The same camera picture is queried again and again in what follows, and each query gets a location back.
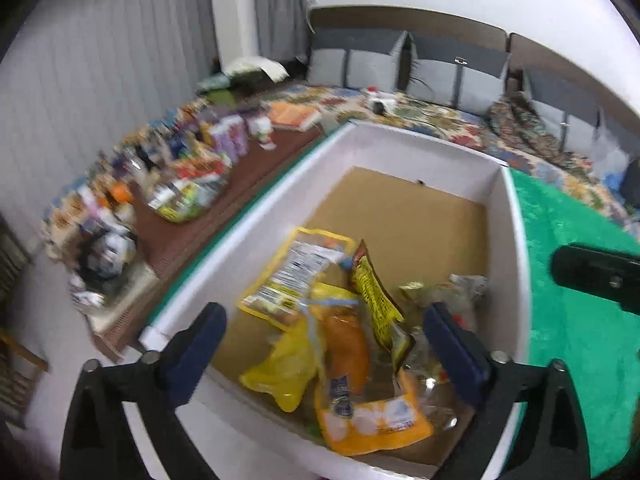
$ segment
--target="green table cover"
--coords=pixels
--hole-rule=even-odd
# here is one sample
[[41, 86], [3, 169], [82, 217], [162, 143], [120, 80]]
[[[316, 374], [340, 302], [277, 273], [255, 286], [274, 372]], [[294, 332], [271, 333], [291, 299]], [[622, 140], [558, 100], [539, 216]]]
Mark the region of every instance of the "green table cover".
[[572, 242], [640, 254], [615, 224], [556, 188], [511, 170], [524, 220], [531, 276], [530, 363], [563, 359], [587, 427], [591, 473], [619, 462], [629, 448], [640, 395], [640, 316], [612, 302], [557, 286], [551, 254]]

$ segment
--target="plastic bag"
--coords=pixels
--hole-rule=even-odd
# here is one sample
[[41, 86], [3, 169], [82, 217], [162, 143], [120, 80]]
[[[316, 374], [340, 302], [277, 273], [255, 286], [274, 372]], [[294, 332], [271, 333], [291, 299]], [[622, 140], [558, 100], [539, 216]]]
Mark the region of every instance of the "plastic bag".
[[[298, 407], [308, 382], [318, 371], [317, 351], [308, 337], [309, 322], [305, 316], [300, 317], [265, 361], [240, 376], [243, 386], [273, 396], [283, 412], [290, 413]], [[321, 333], [318, 341], [324, 351]]]
[[[396, 395], [370, 398], [378, 391], [375, 385], [371, 387], [376, 364], [372, 355], [376, 350], [367, 339], [375, 340], [386, 354], [389, 369], [396, 370], [395, 362], [400, 362], [406, 352], [408, 338], [401, 336], [402, 313], [375, 275], [363, 242], [352, 261], [351, 282], [367, 306], [350, 312], [342, 308], [324, 318], [327, 371], [321, 374], [324, 380], [318, 382], [314, 396], [322, 436], [331, 449], [346, 456], [397, 449], [433, 434], [433, 427], [419, 409], [416, 382], [407, 371], [395, 374]], [[371, 338], [367, 338], [369, 327]], [[386, 382], [392, 383], [388, 374]]]
[[[357, 297], [348, 290], [316, 283], [310, 294], [309, 315], [300, 316], [273, 346], [266, 360], [240, 376], [241, 384], [254, 392], [270, 394], [283, 412], [293, 412], [300, 405], [308, 382], [323, 369], [320, 361], [326, 343], [316, 319], [322, 319], [328, 312], [328, 303], [353, 301]], [[301, 309], [305, 312], [305, 303], [301, 303]]]
[[328, 231], [297, 228], [243, 294], [238, 307], [289, 330], [300, 303], [332, 263], [351, 254], [354, 241]]
[[411, 282], [399, 287], [404, 296], [420, 308], [439, 301], [447, 305], [454, 320], [464, 329], [476, 332], [476, 304], [484, 296], [486, 278], [484, 276], [459, 276], [451, 274], [449, 281], [424, 286]]
[[[449, 281], [437, 285], [424, 286], [411, 282], [399, 287], [404, 296], [418, 308], [422, 319], [422, 309], [432, 303], [443, 301], [454, 320], [465, 330], [474, 332], [477, 328], [475, 306], [486, 288], [484, 276], [458, 276], [452, 274]], [[434, 425], [437, 431], [453, 428], [457, 416], [449, 406], [447, 396], [438, 395], [438, 386], [449, 382], [449, 377], [440, 361], [431, 351], [421, 326], [412, 329], [415, 345], [408, 352], [402, 365], [417, 380], [417, 398], [420, 411]]]
[[226, 187], [231, 163], [226, 157], [206, 153], [171, 163], [173, 180], [157, 184], [148, 206], [170, 222], [185, 222], [206, 211]]

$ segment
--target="gray cushion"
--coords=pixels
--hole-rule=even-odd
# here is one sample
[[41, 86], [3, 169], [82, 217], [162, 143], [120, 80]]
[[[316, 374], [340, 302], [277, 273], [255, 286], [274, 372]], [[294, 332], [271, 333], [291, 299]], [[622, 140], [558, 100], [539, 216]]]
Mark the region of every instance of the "gray cushion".
[[312, 51], [306, 81], [313, 86], [342, 86], [345, 56], [340, 48]]
[[632, 157], [640, 156], [640, 132], [633, 133], [627, 130], [622, 124], [603, 113], [607, 130], [616, 138], [620, 148]]
[[316, 28], [307, 82], [394, 92], [405, 37], [386, 28]]
[[599, 106], [588, 92], [551, 72], [526, 69], [522, 89], [533, 102], [549, 133], [562, 137], [561, 123], [566, 115], [564, 150], [591, 156], [598, 137]]
[[593, 163], [593, 174], [603, 180], [609, 173], [625, 173], [630, 157], [620, 146], [608, 128], [600, 128], [589, 156]]
[[455, 105], [456, 75], [462, 70], [457, 108], [486, 114], [504, 89], [509, 54], [454, 38], [438, 38], [412, 32], [412, 72], [406, 92], [432, 103]]

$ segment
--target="orange book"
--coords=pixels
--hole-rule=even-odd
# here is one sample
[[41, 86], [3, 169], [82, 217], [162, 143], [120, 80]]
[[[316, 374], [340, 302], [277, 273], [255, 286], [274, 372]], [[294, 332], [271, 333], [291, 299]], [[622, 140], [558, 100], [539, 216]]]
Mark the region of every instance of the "orange book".
[[322, 114], [315, 106], [276, 101], [271, 103], [269, 118], [273, 126], [305, 132], [320, 121]]

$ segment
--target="metal bolt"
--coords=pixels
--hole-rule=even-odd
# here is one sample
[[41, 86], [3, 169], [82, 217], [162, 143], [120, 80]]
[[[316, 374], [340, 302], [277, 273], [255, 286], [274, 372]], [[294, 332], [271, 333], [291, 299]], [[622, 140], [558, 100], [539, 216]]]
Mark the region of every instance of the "metal bolt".
[[566, 365], [564, 364], [564, 361], [562, 361], [562, 359], [554, 359], [552, 364], [553, 367], [559, 372], [566, 371]]
[[622, 278], [620, 276], [613, 276], [609, 280], [609, 286], [611, 288], [615, 288], [616, 290], [622, 287]]
[[84, 363], [84, 365], [82, 365], [82, 368], [85, 372], [95, 372], [98, 368], [100, 368], [100, 361], [98, 361], [98, 359], [89, 359]]
[[157, 352], [155, 350], [150, 350], [149, 352], [143, 353], [140, 360], [145, 365], [152, 365], [153, 363], [158, 361], [159, 358], [160, 358], [160, 352]]
[[500, 363], [501, 365], [511, 361], [511, 358], [507, 355], [507, 353], [503, 352], [502, 350], [494, 350], [490, 355], [491, 359], [493, 359], [497, 363]]

